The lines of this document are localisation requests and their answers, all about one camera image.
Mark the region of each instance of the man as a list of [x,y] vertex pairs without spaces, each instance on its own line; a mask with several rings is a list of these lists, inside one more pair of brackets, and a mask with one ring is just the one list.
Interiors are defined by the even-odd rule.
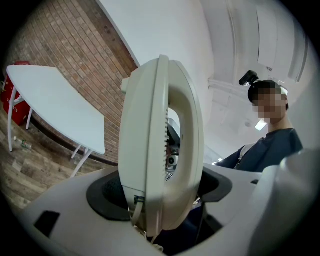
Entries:
[[243,146],[217,166],[241,171],[262,173],[266,167],[280,162],[303,149],[296,130],[287,115],[288,98],[274,81],[254,83],[248,98],[268,126],[268,134],[257,143]]

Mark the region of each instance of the black cap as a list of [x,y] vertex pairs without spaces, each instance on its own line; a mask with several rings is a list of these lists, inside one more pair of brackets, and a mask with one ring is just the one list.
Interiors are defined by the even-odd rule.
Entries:
[[261,88],[279,88],[281,87],[272,80],[264,80],[264,81],[258,81],[252,84],[248,90],[248,98],[251,103],[253,103],[254,95],[256,95],[259,92],[259,89]]

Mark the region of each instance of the red bag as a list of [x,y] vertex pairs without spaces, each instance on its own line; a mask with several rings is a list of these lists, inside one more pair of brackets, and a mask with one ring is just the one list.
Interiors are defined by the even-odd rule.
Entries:
[[[30,65],[29,61],[16,61],[14,65]],[[5,85],[4,90],[1,94],[1,101],[3,102],[3,109],[8,114],[9,113],[9,106],[10,106],[10,99],[12,95],[12,91],[14,89],[14,85],[11,82],[8,75],[5,78]],[[20,96],[19,92],[16,92],[15,98],[17,99]],[[30,106],[25,102],[20,102],[19,104],[15,105],[12,110],[12,120],[18,125],[22,125],[25,118],[29,115]]]

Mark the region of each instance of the light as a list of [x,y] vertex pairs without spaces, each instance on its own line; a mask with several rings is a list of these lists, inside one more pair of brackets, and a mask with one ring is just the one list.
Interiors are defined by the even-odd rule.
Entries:
[[288,90],[286,88],[284,88],[283,86],[280,86],[280,89],[282,94],[288,95]]
[[255,126],[255,128],[256,128],[258,131],[261,131],[266,125],[267,125],[267,123],[261,119],[261,120],[257,123],[257,125]]

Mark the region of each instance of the white plastic housing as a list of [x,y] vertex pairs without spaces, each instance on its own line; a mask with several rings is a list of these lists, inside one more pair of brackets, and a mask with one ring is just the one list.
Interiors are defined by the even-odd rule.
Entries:
[[[161,55],[124,79],[119,175],[131,211],[145,197],[138,226],[149,237],[177,228],[187,217],[200,184],[204,129],[195,87],[183,67]],[[180,154],[174,176],[166,176],[168,106],[180,120]]]

